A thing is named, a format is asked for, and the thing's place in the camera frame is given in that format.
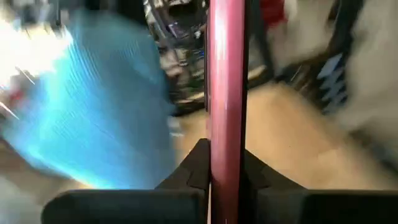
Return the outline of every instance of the blue fabric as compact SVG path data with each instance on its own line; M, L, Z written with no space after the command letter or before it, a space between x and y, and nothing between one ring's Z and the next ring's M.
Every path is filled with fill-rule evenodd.
M5 139L34 167L100 189L151 189L176 167L172 105L149 32L81 11L73 43L42 74Z

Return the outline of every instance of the pink pole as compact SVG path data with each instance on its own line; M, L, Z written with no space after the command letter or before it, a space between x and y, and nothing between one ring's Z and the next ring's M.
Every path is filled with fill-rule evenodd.
M242 141L244 0L210 1L208 25L211 221L234 224Z

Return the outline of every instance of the floor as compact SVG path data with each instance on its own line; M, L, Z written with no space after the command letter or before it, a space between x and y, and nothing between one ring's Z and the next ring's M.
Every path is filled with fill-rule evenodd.
M279 66L326 47L330 31L324 21L330 5L331 0L298 0L290 5L296 10L290 15L287 35L280 30L271 34ZM367 1L356 26L360 42L349 63L353 98L346 108L326 119L284 86L257 88L248 96L246 147L308 188L398 188L396 178L344 132L365 128L391 149L398 144L397 10L395 0ZM179 160L206 137L205 120L204 111L180 120L185 136L175 139ZM391 150L391 154L398 160L398 153ZM85 187L40 174L3 148L0 167L0 223L39 223L46 201L64 190Z

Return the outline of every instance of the blurry background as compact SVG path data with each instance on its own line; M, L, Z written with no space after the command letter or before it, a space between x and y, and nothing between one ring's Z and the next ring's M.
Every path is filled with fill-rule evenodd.
M284 4L287 20L270 27L267 35L277 72L291 62L324 51L333 32L333 24L327 23L333 0L285 0ZM395 0L365 1L353 29L353 49L346 66L349 99L335 113L322 115L311 101L284 85L268 83L251 90L247 149L311 189L396 189L398 174L394 168L386 168L374 149L368 149L350 134L359 130L360 135L369 136L366 139L381 145L376 148L382 151L382 157L387 157L392 166L398 164L397 11ZM2 40L0 49L8 45L7 41L10 40ZM256 77L267 68L256 52L256 41L251 43L249 77ZM170 64L176 65L169 76L182 73L181 62L176 61L169 49L162 48L161 60L169 63L165 63L165 69ZM2 62L5 58L9 60L5 51L0 52ZM203 91L200 86L189 87L187 98L197 97ZM183 137L175 138L175 145L181 161L198 139L206 137L206 113L198 110L178 120ZM0 148L0 174L0 189L5 189L0 193L0 209L5 209L1 205L7 203L15 191L25 195L15 197L16 200L29 201L37 210L60 192L90 187L32 170L6 144Z

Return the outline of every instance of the tan floor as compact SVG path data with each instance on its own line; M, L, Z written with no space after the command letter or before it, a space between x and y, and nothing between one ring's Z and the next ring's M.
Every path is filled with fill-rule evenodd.
M289 37L288 44L275 45L276 49L282 47L285 52L291 51L282 54L281 58L290 60L297 51L308 52L312 47L324 47L327 34L308 30L310 26L303 25L300 19L300 15L309 15L302 6L321 7L320 2L330 4L330 0L299 0L299 19L296 21L307 31L296 31L300 38ZM352 130L368 125L375 135L378 134L390 146L395 146L398 139L398 105L395 106L398 91L397 2L368 0L358 23L358 32L367 34L368 38L361 43L361 47L358 46L350 62L353 99L336 115L341 128ZM307 17L310 21L324 21L318 16ZM205 117L206 114L200 111L181 119L185 137L176 140L179 159L188 154L199 138L206 137ZM395 177L381 169L364 151L355 148L341 130L325 121L285 88L264 87L250 92L246 144L264 162L308 188L396 189L398 186ZM4 206L1 205L16 198L32 204L30 208L37 211L37 206L43 205L57 192L81 187L78 183L30 170L15 157L10 157L8 152L0 153L0 217L5 217L1 215L9 211L2 210ZM14 198L6 197L10 192L20 194L12 193Z

